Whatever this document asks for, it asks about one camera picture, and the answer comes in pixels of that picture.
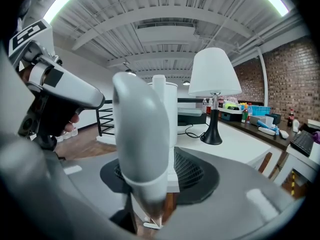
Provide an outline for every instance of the purple cloth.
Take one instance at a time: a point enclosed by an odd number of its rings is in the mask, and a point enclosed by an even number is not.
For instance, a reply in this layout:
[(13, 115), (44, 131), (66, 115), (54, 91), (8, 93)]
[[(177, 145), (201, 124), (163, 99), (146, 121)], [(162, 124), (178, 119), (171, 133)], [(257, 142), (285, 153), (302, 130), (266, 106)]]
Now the purple cloth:
[(314, 134), (313, 134), (313, 139), (316, 143), (320, 144), (320, 131), (316, 131)]

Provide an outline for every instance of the black keyboard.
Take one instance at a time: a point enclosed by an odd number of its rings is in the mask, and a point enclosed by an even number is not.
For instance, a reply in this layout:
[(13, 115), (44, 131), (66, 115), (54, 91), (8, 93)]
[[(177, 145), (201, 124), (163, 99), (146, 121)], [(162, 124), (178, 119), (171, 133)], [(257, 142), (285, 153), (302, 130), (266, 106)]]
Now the black keyboard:
[(290, 143), (294, 149), (309, 157), (314, 144), (314, 138), (311, 133), (303, 130), (300, 134), (296, 134)]

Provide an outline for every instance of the black lamp base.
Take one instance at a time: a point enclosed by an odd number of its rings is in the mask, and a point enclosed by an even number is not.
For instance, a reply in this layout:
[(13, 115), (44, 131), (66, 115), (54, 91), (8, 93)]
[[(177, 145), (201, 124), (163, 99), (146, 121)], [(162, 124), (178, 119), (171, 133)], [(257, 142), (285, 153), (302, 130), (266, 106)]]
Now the black lamp base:
[(207, 143), (209, 145), (220, 145), (222, 143), (222, 139), (218, 132), (218, 117), (219, 110), (211, 110), (209, 128), (208, 130), (206, 130), (205, 134), (200, 138), (200, 140), (202, 140), (204, 143)]

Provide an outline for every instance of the brick wall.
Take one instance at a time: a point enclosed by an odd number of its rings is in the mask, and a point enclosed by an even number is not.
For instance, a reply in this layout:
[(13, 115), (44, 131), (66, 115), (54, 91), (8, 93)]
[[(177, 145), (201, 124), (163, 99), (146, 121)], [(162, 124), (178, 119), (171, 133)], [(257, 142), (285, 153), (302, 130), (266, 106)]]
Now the brick wall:
[[(288, 119), (290, 108), (300, 122), (320, 121), (320, 63), (309, 37), (303, 37), (263, 54), (268, 79), (268, 105), (272, 113)], [(239, 100), (264, 101), (264, 83), (259, 59), (235, 68), (242, 94)]]

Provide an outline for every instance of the lamp cord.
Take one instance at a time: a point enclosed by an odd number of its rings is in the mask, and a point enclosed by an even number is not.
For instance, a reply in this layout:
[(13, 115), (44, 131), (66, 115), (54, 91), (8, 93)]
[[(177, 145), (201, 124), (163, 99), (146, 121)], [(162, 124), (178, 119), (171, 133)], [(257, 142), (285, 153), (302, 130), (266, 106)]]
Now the lamp cord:
[(193, 138), (193, 139), (197, 139), (197, 138), (200, 138), (202, 137), (206, 132), (203, 132), (200, 136), (194, 134), (193, 132), (187, 132), (187, 130), (191, 127), (193, 127), (194, 125), (191, 124), (191, 126), (189, 126), (187, 129), (184, 130), (184, 133), (178, 133), (178, 135), (183, 135), (183, 134), (186, 134), (188, 137), (190, 138)]

